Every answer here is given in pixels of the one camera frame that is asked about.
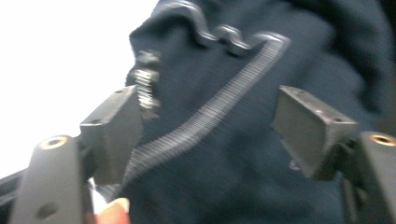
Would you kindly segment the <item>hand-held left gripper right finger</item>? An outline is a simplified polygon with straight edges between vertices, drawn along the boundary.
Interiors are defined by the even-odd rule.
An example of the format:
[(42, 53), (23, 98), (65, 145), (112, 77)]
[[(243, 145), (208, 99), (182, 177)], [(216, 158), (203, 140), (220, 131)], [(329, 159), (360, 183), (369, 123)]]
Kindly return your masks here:
[(280, 86), (273, 127), (303, 174), (327, 181), (335, 176), (335, 145), (348, 139), (358, 123), (308, 91)]

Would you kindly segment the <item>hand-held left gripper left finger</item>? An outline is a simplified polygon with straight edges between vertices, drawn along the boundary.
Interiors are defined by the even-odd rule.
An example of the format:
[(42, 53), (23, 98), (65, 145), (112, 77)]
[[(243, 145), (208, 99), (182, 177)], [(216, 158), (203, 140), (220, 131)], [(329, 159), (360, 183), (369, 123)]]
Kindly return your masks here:
[(94, 183), (119, 184), (143, 131), (136, 85), (114, 91), (79, 128), (83, 145), (90, 147), (94, 156)]

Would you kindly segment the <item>black knit vest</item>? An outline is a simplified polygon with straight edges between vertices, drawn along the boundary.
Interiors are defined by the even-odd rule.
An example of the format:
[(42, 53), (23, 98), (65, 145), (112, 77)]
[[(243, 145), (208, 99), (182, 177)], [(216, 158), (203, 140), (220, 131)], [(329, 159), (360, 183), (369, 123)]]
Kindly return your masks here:
[(380, 0), (159, 0), (131, 33), (127, 81), (160, 105), (111, 199), (133, 224), (342, 224), (337, 181), (306, 178), (272, 121), (280, 86), (379, 128), (394, 92)]

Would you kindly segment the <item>white table cover sheet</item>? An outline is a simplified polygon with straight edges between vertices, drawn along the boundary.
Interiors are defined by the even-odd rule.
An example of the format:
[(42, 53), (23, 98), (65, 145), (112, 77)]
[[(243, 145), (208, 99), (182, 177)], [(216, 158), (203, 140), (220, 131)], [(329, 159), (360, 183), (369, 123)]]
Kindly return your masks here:
[(158, 0), (0, 0), (0, 178), (121, 88)]

